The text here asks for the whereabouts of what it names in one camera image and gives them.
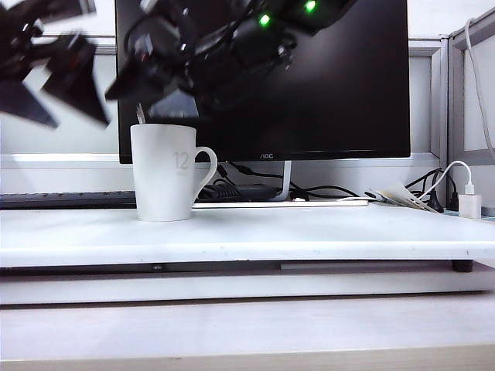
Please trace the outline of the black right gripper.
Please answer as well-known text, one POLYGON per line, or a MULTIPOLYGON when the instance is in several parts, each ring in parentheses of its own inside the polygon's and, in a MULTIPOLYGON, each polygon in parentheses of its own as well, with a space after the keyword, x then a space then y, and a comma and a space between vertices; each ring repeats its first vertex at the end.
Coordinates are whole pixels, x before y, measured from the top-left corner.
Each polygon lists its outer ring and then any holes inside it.
POLYGON ((201 37, 199 10, 128 10, 126 70, 118 74, 105 98, 143 100, 169 94, 151 105, 150 117, 199 117, 194 97, 175 89, 191 88, 187 69, 201 37))

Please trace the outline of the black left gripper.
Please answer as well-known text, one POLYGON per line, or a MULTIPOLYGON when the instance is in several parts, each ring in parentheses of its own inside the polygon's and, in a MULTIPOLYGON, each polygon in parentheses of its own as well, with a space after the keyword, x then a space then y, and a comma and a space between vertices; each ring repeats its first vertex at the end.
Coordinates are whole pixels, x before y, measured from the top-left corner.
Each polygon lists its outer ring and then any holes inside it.
POLYGON ((1 112, 51 128, 59 124, 20 81, 38 65, 50 71, 42 90, 105 126, 110 120, 94 81, 96 46, 80 33, 35 43, 46 23, 96 12, 93 1, 21 1, 1 7, 1 112))

